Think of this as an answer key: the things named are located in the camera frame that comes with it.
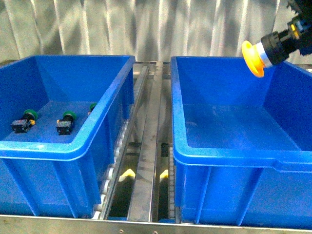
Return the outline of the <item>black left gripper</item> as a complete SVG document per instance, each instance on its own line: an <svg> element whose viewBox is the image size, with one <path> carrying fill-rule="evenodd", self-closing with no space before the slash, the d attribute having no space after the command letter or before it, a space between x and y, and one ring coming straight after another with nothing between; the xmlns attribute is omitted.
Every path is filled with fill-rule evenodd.
<svg viewBox="0 0 312 234"><path fill-rule="evenodd" d="M301 55L310 55L312 53L312 1L288 0L288 7L296 14L288 23L296 50L299 50Z"/></svg>

